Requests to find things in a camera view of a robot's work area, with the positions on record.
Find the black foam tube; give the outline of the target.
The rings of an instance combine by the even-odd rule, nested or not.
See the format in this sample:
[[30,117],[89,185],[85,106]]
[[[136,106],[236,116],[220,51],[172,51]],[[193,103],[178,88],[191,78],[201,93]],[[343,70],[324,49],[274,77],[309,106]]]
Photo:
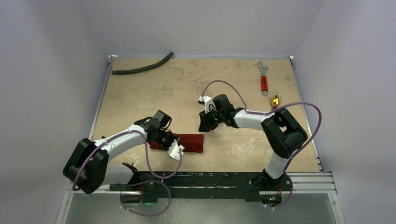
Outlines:
[[168,62],[173,57],[173,55],[174,55],[174,53],[170,52],[167,56],[165,56],[163,59],[161,59],[160,61],[158,61],[154,64],[147,65],[147,66],[144,66],[141,68],[131,69],[131,70],[113,70],[111,72],[111,74],[112,75],[131,75],[131,74],[145,72],[148,70],[153,70],[153,69],[156,69],[156,68],[162,66],[166,62]]

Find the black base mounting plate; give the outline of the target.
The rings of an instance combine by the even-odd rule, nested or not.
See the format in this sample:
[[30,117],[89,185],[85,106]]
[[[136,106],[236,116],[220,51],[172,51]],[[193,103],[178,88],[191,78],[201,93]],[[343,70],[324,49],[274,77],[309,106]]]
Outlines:
[[273,180],[265,172],[179,172],[160,180],[150,172],[135,174],[125,186],[112,184],[110,191],[135,195],[144,203],[159,199],[243,199],[246,202],[281,204],[283,193],[293,189],[286,174]]

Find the dark red cloth napkin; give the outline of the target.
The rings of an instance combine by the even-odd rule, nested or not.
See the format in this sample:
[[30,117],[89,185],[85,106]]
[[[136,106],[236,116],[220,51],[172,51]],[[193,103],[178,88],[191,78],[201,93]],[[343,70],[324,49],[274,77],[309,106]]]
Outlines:
[[151,149],[168,151],[174,140],[184,147],[184,152],[203,153],[204,136],[202,134],[157,133],[147,137]]

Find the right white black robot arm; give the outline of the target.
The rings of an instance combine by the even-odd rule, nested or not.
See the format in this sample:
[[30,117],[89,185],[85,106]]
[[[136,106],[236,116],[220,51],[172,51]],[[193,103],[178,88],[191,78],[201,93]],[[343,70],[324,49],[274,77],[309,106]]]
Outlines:
[[214,98],[199,97],[198,103],[204,106],[199,114],[199,132],[208,133],[224,123],[237,129],[248,128],[265,133],[273,153],[263,170],[262,183],[269,190],[279,186],[292,154],[308,139],[306,131],[291,113],[287,109],[264,113],[234,108],[225,94]]

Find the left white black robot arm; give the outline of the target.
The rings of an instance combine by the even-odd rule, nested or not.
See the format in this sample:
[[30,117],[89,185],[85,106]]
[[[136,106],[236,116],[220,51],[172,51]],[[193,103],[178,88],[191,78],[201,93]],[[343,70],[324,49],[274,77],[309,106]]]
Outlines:
[[102,185],[122,185],[133,191],[139,186],[137,169],[130,164],[110,167],[108,163],[118,155],[148,143],[154,142],[168,155],[182,161],[184,146],[180,138],[168,129],[171,117],[158,110],[152,117],[135,121],[127,129],[99,140],[80,140],[66,162],[63,175],[72,182],[72,190],[86,194],[96,191]]

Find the aluminium rail frame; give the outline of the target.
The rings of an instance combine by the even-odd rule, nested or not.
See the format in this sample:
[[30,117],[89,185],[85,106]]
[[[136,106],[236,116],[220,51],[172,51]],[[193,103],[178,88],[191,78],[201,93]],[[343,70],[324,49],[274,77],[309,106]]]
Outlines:
[[[280,59],[236,59],[236,58],[172,58],[164,65],[133,75],[112,75],[113,70],[131,70],[154,63],[153,58],[113,56],[110,60],[107,81],[88,139],[99,140],[117,134],[135,121],[152,117],[158,110],[171,116],[168,129],[178,134],[202,134],[203,153],[184,152],[182,161],[172,159],[164,150],[148,150],[136,146],[112,159],[110,167],[123,164],[133,165],[137,173],[150,172],[160,180],[169,179],[179,172],[263,172],[273,150],[263,131],[248,128],[233,128],[224,123],[208,133],[198,131],[199,113],[204,106],[198,103],[200,96],[211,98],[227,95],[234,108],[245,108],[256,112],[273,112],[270,96],[261,93],[261,71],[257,63],[268,67],[269,95],[279,94],[281,103],[300,99],[297,82],[289,58]],[[287,109],[306,131],[311,131],[304,107],[298,105]],[[94,215],[88,221],[93,224],[104,222],[105,215],[113,210],[121,216],[131,215],[133,222],[141,218],[169,218],[181,215],[187,202],[193,203],[192,214],[186,215],[186,223],[203,223],[205,215],[198,207],[199,202],[217,203],[214,211],[220,211],[230,202],[243,202],[245,209],[238,214],[246,215],[244,223],[251,223],[250,210],[259,207],[261,212],[275,215],[276,223],[319,223],[321,210],[330,215],[329,221],[341,223],[336,206],[336,188],[330,173],[321,173],[317,168],[315,146],[307,141],[295,151],[286,165],[285,173],[292,181],[293,189],[283,193],[281,204],[246,202],[243,199],[159,199],[156,203],[144,203],[135,195],[110,191],[110,185],[102,185],[86,194],[73,191],[72,184],[66,187],[63,204],[57,223],[71,221],[70,213],[79,196],[96,199],[97,196],[112,196],[109,207],[100,207],[95,201],[91,206]]]

